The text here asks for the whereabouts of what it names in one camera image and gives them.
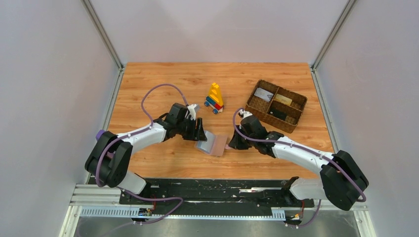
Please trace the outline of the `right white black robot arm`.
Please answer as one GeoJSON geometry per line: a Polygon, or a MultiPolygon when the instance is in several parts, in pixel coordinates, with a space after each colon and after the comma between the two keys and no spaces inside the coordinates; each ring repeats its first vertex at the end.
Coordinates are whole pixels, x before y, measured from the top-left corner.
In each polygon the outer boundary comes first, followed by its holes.
{"type": "Polygon", "coordinates": [[[364,191],[369,181],[350,153],[320,151],[280,132],[268,132],[255,115],[242,108],[233,118],[237,116],[241,121],[233,125],[230,148],[254,147],[260,154],[285,159],[318,175],[318,179],[296,178],[291,182],[289,191],[296,199],[327,199],[344,211],[349,211],[357,202],[366,202],[364,191]]]}

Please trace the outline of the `pink card holder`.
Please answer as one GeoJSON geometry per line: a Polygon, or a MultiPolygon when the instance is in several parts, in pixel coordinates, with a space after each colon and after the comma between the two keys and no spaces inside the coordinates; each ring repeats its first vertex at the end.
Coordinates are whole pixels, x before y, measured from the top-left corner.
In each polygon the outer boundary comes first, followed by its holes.
{"type": "Polygon", "coordinates": [[[196,142],[195,148],[199,151],[215,157],[221,157],[227,147],[227,135],[216,135],[205,130],[207,141],[196,142]]]}

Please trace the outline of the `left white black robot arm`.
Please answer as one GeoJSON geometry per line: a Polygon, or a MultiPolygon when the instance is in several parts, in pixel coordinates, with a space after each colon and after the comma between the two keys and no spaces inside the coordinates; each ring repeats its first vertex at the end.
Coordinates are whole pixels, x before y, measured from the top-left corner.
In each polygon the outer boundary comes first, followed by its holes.
{"type": "Polygon", "coordinates": [[[206,141],[202,118],[197,117],[198,104],[174,103],[168,113],[149,125],[131,132],[114,134],[101,130],[84,168],[98,179],[99,186],[121,188],[140,194],[147,186],[145,179],[129,171],[131,156],[140,150],[165,142],[176,135],[187,141],[206,141]]]}

